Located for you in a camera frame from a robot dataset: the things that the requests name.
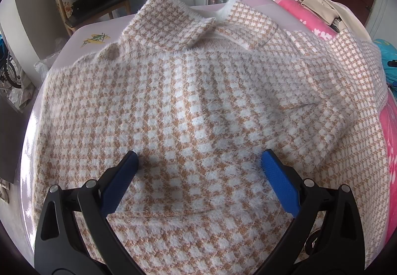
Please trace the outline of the beige white houndstooth coat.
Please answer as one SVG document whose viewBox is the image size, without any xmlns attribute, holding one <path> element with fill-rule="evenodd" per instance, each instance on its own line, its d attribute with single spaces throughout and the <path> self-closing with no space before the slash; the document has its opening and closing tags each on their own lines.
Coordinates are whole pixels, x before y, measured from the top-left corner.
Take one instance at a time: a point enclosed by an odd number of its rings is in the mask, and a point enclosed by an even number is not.
<svg viewBox="0 0 397 275">
<path fill-rule="evenodd" d="M 384 244 L 390 177 L 380 49 L 343 30 L 289 32 L 240 0 L 213 15 L 148 0 L 120 38 L 51 71 L 35 139 L 32 216 L 126 152 L 140 168 L 109 216 L 148 274 L 251 274 L 291 216 L 261 169 L 271 149 L 318 185 L 349 185 L 365 262 Z"/>
</svg>

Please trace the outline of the cream beige garment pile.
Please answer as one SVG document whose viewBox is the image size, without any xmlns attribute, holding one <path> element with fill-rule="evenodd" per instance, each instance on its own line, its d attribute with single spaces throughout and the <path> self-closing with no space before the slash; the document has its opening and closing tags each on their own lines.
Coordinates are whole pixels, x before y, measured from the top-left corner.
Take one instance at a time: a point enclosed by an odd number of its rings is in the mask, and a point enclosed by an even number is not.
<svg viewBox="0 0 397 275">
<path fill-rule="evenodd" d="M 332 0 L 297 1 L 323 19 L 335 32 L 348 29 L 361 40 L 371 41 L 364 25 L 347 6 Z"/>
</svg>

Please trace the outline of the white plastic bag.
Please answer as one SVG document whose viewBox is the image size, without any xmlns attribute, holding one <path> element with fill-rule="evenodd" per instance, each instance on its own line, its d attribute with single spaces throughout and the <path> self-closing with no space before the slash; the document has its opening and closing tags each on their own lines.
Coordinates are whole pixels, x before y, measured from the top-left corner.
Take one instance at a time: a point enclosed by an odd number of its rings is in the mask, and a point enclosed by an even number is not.
<svg viewBox="0 0 397 275">
<path fill-rule="evenodd" d="M 37 63 L 34 64 L 35 71 L 39 74 L 41 81 L 44 81 L 48 72 L 50 71 L 51 67 L 53 66 L 54 62 L 60 55 L 60 51 L 49 55 L 43 60 L 39 60 Z"/>
</svg>

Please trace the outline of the dark grey cabinet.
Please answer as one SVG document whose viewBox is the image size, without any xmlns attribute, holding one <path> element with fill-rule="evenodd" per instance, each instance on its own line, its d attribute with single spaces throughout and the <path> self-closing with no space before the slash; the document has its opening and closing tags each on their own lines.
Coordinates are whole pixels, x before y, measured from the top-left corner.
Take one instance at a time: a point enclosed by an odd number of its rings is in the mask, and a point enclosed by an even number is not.
<svg viewBox="0 0 397 275">
<path fill-rule="evenodd" d="M 22 146 L 31 108 L 18 110 L 8 98 L 1 95 L 0 104 L 0 168 L 1 179 L 14 183 L 20 165 Z"/>
</svg>

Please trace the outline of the pink floral blanket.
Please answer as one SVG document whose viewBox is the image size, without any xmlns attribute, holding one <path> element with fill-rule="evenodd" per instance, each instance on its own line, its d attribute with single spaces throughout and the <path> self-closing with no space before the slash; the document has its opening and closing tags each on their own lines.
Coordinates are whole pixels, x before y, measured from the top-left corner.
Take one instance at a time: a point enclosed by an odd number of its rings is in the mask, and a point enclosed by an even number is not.
<svg viewBox="0 0 397 275">
<path fill-rule="evenodd" d="M 323 19 L 297 0 L 272 0 L 299 20 L 307 29 L 323 40 L 331 40 L 335 32 Z M 388 213 L 388 230 L 386 240 L 396 230 L 396 100 L 388 90 L 387 102 L 380 114 L 380 123 L 386 140 L 388 154 L 388 171 L 390 177 L 390 203 Z"/>
</svg>

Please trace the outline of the pale pink bed sheet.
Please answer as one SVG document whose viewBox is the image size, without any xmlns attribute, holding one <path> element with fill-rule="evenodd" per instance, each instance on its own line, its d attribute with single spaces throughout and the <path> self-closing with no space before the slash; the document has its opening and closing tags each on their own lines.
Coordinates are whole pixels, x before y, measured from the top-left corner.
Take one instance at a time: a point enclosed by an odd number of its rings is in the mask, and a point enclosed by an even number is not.
<svg viewBox="0 0 397 275">
<path fill-rule="evenodd" d="M 255 10 L 271 17 L 283 29 L 287 29 L 290 32 L 296 30 L 310 32 L 303 22 L 299 21 L 291 15 L 291 13 L 272 0 L 243 0 L 243 2 Z M 123 29 L 132 21 L 132 18 L 132 15 L 124 16 L 105 22 L 89 24 L 78 29 L 67 41 L 51 68 L 60 69 L 68 67 L 74 64 L 79 58 L 102 50 L 107 44 L 118 40 Z M 34 248 L 34 240 L 36 238 L 36 227 L 33 223 L 32 214 L 34 179 L 32 163 L 34 159 L 34 139 L 40 117 L 41 102 L 42 92 L 39 92 L 31 111 L 25 133 L 20 169 L 22 218 L 28 238 L 28 247 L 30 249 Z"/>
</svg>

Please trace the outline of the turquoise quilt bundle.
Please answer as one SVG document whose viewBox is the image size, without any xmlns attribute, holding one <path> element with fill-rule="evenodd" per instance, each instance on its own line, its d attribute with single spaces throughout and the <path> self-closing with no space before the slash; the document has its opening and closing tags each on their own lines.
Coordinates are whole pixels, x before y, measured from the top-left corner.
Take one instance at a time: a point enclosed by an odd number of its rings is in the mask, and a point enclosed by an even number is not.
<svg viewBox="0 0 397 275">
<path fill-rule="evenodd" d="M 373 41 L 381 51 L 382 66 L 389 85 L 396 87 L 396 67 L 389 67 L 388 61 L 396 60 L 396 48 L 386 40 L 375 39 Z"/>
</svg>

